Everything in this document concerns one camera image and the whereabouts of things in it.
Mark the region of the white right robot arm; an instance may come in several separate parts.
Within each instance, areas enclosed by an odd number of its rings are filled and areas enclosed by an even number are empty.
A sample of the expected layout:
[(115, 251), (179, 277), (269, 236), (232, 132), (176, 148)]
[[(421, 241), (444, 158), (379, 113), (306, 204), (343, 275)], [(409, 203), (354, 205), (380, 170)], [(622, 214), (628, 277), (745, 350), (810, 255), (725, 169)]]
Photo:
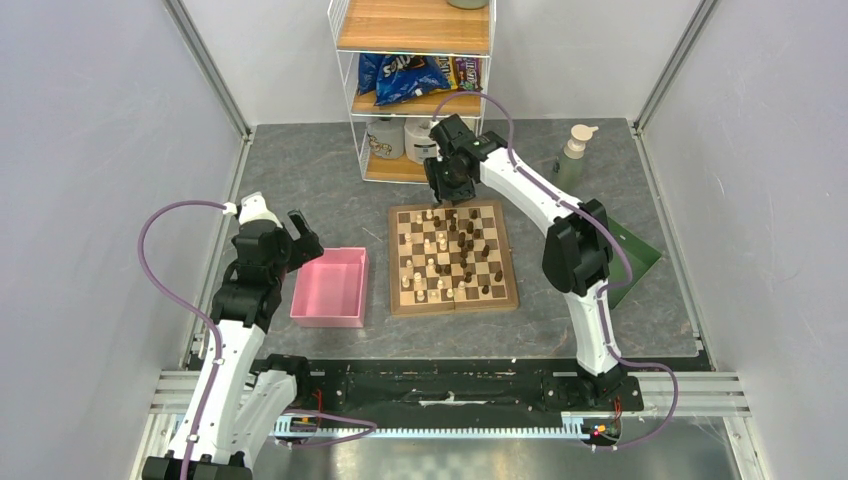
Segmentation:
[(471, 200), (476, 185), (483, 184), (544, 234), (542, 271), (564, 295), (577, 340), (577, 395), (588, 408), (604, 408), (627, 376), (606, 295), (610, 264), (621, 249), (610, 234), (605, 207), (566, 194), (522, 161), (501, 136), (475, 135), (458, 115), (431, 122), (428, 135), (437, 153), (424, 168), (437, 202)]

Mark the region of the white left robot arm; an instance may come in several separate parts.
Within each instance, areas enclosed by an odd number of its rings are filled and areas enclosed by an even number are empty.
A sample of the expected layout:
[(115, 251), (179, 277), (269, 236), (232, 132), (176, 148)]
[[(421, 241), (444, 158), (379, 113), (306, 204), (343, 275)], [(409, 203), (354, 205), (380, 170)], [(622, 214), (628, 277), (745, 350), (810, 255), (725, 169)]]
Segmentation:
[(150, 282), (202, 320), (210, 335), (183, 421), (165, 454), (146, 458), (144, 479), (252, 478), (255, 458), (277, 419), (287, 407), (307, 405), (314, 393), (306, 358), (272, 354), (260, 360), (257, 352), (281, 305), (285, 276), (323, 255), (318, 235), (300, 211), (291, 210), (288, 217), (299, 234), (293, 237), (259, 192), (239, 203), (209, 205), (239, 224), (231, 240), (236, 258), (226, 267), (210, 313), (169, 290), (145, 256), (153, 221), (175, 204), (155, 212), (137, 241)]

